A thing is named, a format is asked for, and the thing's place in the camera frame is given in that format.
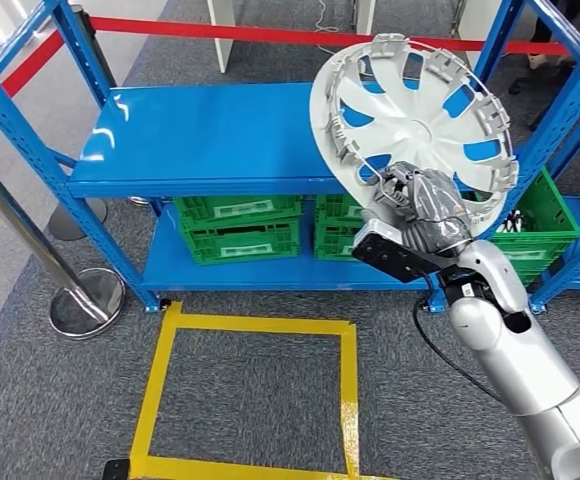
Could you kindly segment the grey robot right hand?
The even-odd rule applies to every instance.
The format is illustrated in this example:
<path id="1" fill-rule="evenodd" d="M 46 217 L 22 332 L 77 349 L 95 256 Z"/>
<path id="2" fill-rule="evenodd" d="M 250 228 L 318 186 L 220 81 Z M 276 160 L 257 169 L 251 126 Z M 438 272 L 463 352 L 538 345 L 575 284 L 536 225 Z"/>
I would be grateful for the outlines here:
<path id="1" fill-rule="evenodd" d="M 373 201 L 412 250 L 455 256 L 473 240 L 464 200 L 441 171 L 396 162 L 380 173 Z"/>

